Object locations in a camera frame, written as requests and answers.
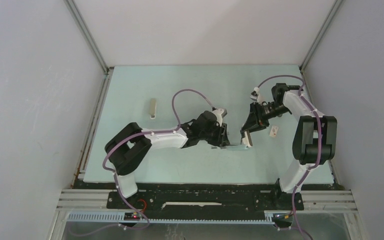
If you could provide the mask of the beige stapler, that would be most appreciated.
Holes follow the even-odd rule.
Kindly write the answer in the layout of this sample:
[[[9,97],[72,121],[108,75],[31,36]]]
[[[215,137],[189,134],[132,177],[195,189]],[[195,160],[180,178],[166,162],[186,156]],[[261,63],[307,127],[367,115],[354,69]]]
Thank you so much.
[[[155,98],[151,98],[149,102],[149,110],[148,110],[149,118],[151,120],[156,118],[156,111],[157,111],[157,100]]]

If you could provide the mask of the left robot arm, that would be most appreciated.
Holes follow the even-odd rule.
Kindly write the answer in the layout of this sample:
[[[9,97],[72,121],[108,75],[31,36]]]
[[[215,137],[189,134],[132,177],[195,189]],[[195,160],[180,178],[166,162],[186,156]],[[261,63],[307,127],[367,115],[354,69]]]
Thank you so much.
[[[184,149],[206,142],[210,146],[224,148],[230,145],[227,124],[224,117],[227,110],[215,108],[204,111],[198,118],[182,123],[176,129],[150,130],[139,127],[136,122],[129,123],[106,145],[107,153],[104,169],[112,172],[116,189],[120,195],[118,201],[125,208],[133,208],[138,202],[138,186],[134,171],[150,150],[176,148]]]

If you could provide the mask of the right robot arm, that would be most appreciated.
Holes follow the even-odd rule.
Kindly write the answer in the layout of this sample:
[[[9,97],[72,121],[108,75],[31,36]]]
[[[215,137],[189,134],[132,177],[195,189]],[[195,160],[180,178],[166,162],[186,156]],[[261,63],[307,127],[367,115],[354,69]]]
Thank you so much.
[[[278,179],[278,186],[270,196],[275,208],[284,209],[291,202],[290,194],[300,191],[311,172],[335,156],[338,121],[310,103],[299,85],[277,83],[271,93],[271,102],[263,100],[259,87],[255,87],[251,93],[253,103],[240,129],[241,144],[251,148],[251,133],[267,129],[270,119],[286,113],[296,119],[297,127],[292,141],[294,160]]]

